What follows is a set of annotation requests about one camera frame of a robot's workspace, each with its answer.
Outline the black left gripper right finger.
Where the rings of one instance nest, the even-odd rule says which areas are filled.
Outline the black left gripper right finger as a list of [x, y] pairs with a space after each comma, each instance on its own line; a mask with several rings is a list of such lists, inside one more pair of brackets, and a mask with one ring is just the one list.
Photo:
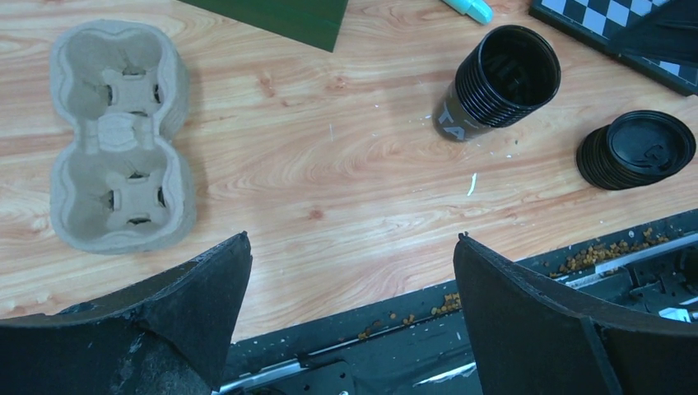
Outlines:
[[467, 234], [454, 272], [486, 394], [694, 394], [697, 326], [607, 302]]

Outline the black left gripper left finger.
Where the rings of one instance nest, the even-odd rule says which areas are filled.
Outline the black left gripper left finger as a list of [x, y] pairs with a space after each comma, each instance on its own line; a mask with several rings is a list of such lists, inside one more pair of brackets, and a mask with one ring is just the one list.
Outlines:
[[209, 394], [221, 387], [252, 255], [237, 234], [57, 314], [1, 322], [4, 394]]

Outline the stack of black cups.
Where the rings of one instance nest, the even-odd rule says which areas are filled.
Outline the stack of black cups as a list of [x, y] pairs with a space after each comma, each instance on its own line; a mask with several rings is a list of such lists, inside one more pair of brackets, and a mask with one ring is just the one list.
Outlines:
[[435, 130], [465, 142], [507, 128], [547, 105], [561, 85], [552, 46], [525, 26], [499, 26], [460, 63], [433, 112]]

